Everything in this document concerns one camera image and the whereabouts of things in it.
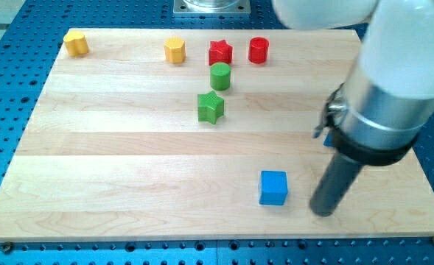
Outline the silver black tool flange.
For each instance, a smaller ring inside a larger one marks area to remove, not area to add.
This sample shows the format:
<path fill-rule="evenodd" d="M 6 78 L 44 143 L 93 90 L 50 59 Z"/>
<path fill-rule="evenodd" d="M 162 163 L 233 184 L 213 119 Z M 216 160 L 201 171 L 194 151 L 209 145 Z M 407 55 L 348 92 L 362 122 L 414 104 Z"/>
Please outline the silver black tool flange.
<path fill-rule="evenodd" d="M 327 127 L 331 145 L 345 157 L 370 166 L 396 163 L 434 112 L 431 82 L 399 86 L 396 91 L 380 85 L 356 60 L 345 82 L 326 99 L 313 136 Z"/>

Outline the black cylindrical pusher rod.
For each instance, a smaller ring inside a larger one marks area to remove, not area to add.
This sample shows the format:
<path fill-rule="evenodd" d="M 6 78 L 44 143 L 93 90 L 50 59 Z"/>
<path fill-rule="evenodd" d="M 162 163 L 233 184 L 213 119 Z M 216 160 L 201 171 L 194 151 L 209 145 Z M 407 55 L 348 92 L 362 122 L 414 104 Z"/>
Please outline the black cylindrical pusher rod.
<path fill-rule="evenodd" d="M 363 164 L 336 152 L 315 189 L 309 206 L 319 216 L 330 216 L 361 172 Z"/>

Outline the blue block behind arm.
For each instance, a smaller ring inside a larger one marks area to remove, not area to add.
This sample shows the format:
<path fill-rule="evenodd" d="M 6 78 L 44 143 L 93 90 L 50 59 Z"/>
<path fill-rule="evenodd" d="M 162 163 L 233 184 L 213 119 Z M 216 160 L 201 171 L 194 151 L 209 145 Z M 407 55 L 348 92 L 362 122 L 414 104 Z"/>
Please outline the blue block behind arm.
<path fill-rule="evenodd" d="M 330 134 L 328 134 L 328 135 L 326 136 L 323 145 L 324 145 L 324 146 L 327 146 L 327 147 L 333 147 L 333 144 L 332 144 L 332 137 L 331 137 Z"/>

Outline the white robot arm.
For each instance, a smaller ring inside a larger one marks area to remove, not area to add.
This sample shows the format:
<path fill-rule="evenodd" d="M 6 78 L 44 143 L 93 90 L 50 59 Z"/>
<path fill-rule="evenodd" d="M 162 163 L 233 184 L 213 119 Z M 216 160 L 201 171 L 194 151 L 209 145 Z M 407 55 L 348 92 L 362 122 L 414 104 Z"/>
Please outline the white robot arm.
<path fill-rule="evenodd" d="M 314 130 L 328 129 L 336 150 L 309 202 L 328 216 L 362 167 L 401 160 L 434 113 L 434 1 L 274 0 L 273 9 L 292 29 L 368 23 L 346 81 Z"/>

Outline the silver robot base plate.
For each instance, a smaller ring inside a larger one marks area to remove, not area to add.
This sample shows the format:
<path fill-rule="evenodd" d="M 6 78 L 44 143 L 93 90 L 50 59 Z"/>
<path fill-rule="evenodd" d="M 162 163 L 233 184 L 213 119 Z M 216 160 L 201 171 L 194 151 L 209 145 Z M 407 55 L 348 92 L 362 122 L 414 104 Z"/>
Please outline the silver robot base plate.
<path fill-rule="evenodd" d="M 250 0 L 174 0 L 173 13 L 179 15 L 197 14 L 249 14 Z"/>

